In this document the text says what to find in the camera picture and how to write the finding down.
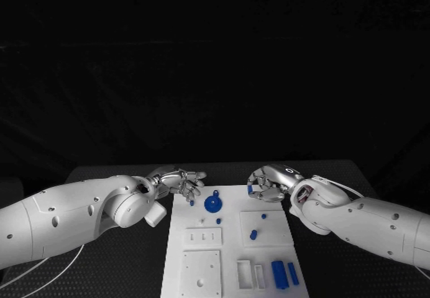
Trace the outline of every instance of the blue disc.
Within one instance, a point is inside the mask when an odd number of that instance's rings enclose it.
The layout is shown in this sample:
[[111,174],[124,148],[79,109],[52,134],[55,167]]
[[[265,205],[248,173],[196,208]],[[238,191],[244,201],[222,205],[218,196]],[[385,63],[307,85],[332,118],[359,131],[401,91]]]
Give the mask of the blue disc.
[[222,208],[222,200],[219,199],[219,192],[213,191],[213,195],[205,199],[205,209],[210,213],[216,213]]

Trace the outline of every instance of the white platform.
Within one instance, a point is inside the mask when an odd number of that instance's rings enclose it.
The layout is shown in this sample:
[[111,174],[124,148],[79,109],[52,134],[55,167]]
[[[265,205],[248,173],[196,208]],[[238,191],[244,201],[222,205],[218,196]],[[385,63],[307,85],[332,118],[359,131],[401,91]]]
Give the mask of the white platform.
[[[205,199],[212,195],[213,190],[219,191],[219,198],[222,200],[222,209],[216,213],[209,213],[205,210]],[[183,252],[184,251],[219,251],[221,254],[221,297],[241,298],[241,297],[297,297],[307,298],[307,289],[304,285],[301,269],[298,260],[296,257],[296,250],[290,238],[290,228],[287,228],[288,234],[284,234],[284,227],[287,227],[285,219],[275,220],[275,224],[283,226],[283,235],[285,239],[290,239],[290,243],[285,243],[283,239],[277,246],[258,246],[245,247],[241,231],[241,215],[242,211],[260,211],[268,214],[268,211],[283,210],[280,203],[265,203],[255,199],[251,199],[247,195],[247,186],[208,186],[200,189],[202,195],[196,197],[195,205],[190,207],[186,199],[180,195],[174,195],[173,198],[173,210],[171,210],[171,222],[169,232],[169,244],[166,252],[166,264],[164,264],[164,277],[161,286],[161,298],[182,298],[180,280],[183,278]],[[249,227],[249,233],[252,229],[260,230],[257,239],[264,239],[264,225],[267,222],[255,223],[255,226]],[[184,246],[186,229],[189,228],[221,228],[222,229],[222,245],[216,246]],[[238,289],[238,260],[251,261],[251,275],[254,289]],[[285,290],[275,289],[275,282],[272,278],[271,262],[283,261],[287,271],[287,279],[290,288]],[[291,282],[291,276],[287,269],[287,263],[293,262],[296,267],[296,273],[300,285],[294,286]],[[264,273],[265,289],[257,289],[257,280],[254,265],[261,265]]]

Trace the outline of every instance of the robotic hand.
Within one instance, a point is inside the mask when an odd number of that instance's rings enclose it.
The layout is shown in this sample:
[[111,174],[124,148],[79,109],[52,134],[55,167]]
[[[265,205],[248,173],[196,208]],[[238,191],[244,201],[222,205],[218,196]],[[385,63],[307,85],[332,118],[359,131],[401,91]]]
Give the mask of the robotic hand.
[[203,177],[205,172],[167,166],[146,178],[114,176],[55,186],[0,209],[0,269],[73,250],[143,218],[154,227],[166,215],[156,200],[170,192],[193,200]]
[[[252,191],[257,181],[262,191]],[[339,187],[359,198],[350,200]],[[290,195],[290,213],[320,235],[330,232],[371,253],[430,269],[430,215],[363,197],[339,183],[313,176],[304,179],[284,165],[267,165],[248,178],[248,195],[280,202]]]

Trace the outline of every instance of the silver robotic fingers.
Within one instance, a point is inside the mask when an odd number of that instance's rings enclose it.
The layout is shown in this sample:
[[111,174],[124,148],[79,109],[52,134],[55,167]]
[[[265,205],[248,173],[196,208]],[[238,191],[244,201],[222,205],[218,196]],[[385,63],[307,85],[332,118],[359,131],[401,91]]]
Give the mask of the silver robotic fingers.
[[[303,179],[300,172],[288,166],[262,166],[248,178],[248,195],[264,202],[280,202],[284,199],[284,194],[291,194],[294,186]],[[257,181],[262,191],[252,191],[254,181]]]
[[166,166],[156,169],[147,179],[159,190],[157,199],[173,193],[182,194],[189,202],[195,200],[195,196],[199,196],[199,189],[196,187],[205,186],[200,181],[205,177],[205,172],[187,172],[183,169],[174,170],[173,166]]

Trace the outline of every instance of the black background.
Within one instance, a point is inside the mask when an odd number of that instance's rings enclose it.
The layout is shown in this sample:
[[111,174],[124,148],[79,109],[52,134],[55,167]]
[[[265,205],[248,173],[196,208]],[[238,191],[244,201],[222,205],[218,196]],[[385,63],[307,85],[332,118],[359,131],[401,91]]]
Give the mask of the black background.
[[0,176],[30,195],[78,165],[352,159],[430,212],[428,29],[428,1],[13,2]]

